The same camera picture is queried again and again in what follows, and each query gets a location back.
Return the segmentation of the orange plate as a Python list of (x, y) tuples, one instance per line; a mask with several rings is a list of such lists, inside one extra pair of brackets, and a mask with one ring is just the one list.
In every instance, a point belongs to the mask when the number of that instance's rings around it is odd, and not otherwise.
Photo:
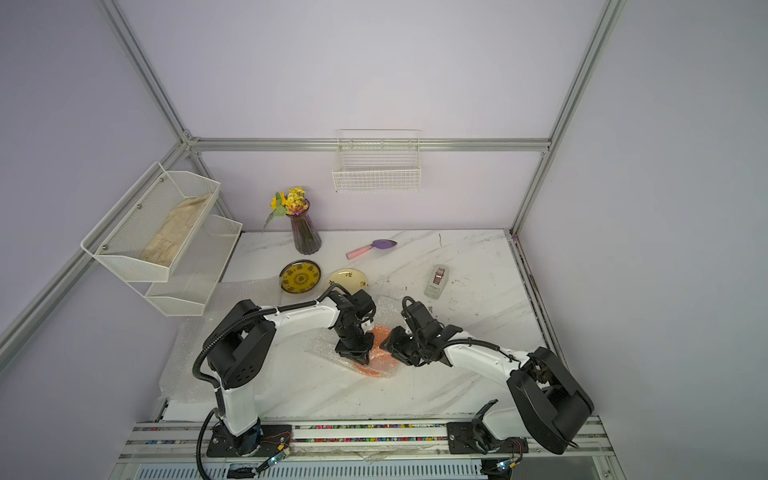
[(373, 328), (374, 345), (370, 351), (369, 363), (367, 365), (355, 363), (354, 368), (357, 372), (374, 378), (391, 377), (395, 373), (395, 370), (399, 365), (398, 361), (381, 347), (383, 341), (388, 338), (391, 331), (391, 328), (384, 326), (376, 326)]

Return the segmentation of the clear bubble wrap sheet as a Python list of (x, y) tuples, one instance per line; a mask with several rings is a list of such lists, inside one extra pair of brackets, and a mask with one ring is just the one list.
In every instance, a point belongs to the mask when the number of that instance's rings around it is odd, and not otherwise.
[(399, 301), (387, 295), (375, 295), (376, 313), (372, 322), (366, 329), (374, 334), (374, 346), (370, 352), (370, 360), (367, 365), (358, 364), (350, 359), (342, 358), (335, 347), (338, 337), (333, 331), (321, 331), (306, 348), (314, 359), (324, 364), (334, 365), (348, 371), (373, 378), (392, 377), (400, 366), (392, 355), (381, 348), (384, 340), (392, 333), (392, 330), (402, 325)]

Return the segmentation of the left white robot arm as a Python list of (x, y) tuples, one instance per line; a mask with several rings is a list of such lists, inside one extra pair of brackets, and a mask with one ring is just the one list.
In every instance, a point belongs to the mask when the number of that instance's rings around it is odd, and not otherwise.
[(283, 306), (260, 307), (242, 300), (204, 340), (192, 375), (212, 387), (215, 415), (226, 431), (236, 438), (251, 435), (260, 423), (254, 381), (276, 339), (331, 330), (338, 337), (335, 352), (365, 366), (374, 346), (369, 325), (375, 314), (375, 302), (366, 291), (352, 294), (337, 284), (316, 299)]

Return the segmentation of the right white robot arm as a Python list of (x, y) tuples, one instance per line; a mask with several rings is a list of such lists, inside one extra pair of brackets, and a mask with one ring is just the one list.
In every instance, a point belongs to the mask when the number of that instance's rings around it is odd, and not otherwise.
[(402, 300), (401, 315), (406, 325), (393, 329), (381, 344), (394, 359), (416, 368), (440, 363), (502, 385), (514, 402), (512, 417), (540, 446), (557, 455), (577, 446), (575, 436), (593, 414), (594, 403), (553, 351), (515, 351), (474, 337), (440, 323), (410, 296)]

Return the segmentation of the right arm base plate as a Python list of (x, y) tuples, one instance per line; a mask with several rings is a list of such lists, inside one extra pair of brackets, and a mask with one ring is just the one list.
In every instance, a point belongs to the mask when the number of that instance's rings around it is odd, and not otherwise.
[(483, 424), (449, 422), (446, 424), (448, 448), (451, 454), (526, 454), (529, 452), (525, 438), (498, 439)]

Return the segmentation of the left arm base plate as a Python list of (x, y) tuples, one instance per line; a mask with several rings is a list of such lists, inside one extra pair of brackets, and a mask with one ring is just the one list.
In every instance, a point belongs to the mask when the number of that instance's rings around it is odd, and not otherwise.
[(208, 458), (269, 458), (280, 446), (287, 446), (293, 434), (289, 424), (257, 424), (242, 435), (232, 434), (223, 423), (217, 423), (206, 450)]

